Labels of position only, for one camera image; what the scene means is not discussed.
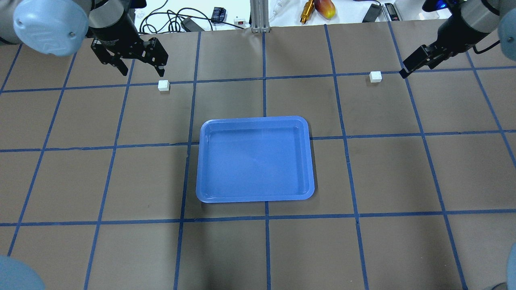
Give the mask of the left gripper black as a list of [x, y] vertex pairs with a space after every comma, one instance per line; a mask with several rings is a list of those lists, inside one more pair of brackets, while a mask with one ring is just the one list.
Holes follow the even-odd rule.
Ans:
[[115, 67], [123, 76], [127, 76], [129, 69], [124, 59], [138, 59], [146, 64], [153, 65], [157, 74], [164, 77], [165, 66], [169, 55], [162, 46], [161, 42], [153, 37], [147, 41], [129, 40], [122, 43], [121, 39], [115, 41], [101, 41], [94, 38], [91, 49], [102, 64]]

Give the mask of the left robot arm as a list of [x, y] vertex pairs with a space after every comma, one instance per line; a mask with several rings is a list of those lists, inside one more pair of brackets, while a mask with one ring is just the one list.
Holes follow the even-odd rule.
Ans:
[[76, 53], [83, 39], [102, 64], [128, 74], [124, 59], [137, 59], [164, 76], [169, 55], [157, 38], [140, 38], [132, 12], [145, 0], [2, 0], [1, 44], [25, 44], [59, 57]]

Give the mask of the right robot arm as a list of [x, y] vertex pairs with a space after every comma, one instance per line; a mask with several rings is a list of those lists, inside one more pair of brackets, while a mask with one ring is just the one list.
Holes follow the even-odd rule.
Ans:
[[482, 54], [500, 44], [505, 57], [515, 60], [515, 7], [514, 0], [426, 0], [423, 11], [449, 9], [451, 15], [437, 30], [435, 42], [421, 45], [402, 62], [401, 77], [422, 66], [433, 69], [471, 48]]

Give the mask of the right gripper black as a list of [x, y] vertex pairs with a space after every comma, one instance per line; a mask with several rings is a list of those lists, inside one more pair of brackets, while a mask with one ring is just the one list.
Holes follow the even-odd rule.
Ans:
[[399, 74], [402, 79], [407, 79], [422, 66], [435, 68], [445, 60], [456, 55], [458, 55], [457, 52], [453, 52], [436, 43], [432, 43], [429, 46], [421, 45], [402, 62], [404, 67], [399, 71]]

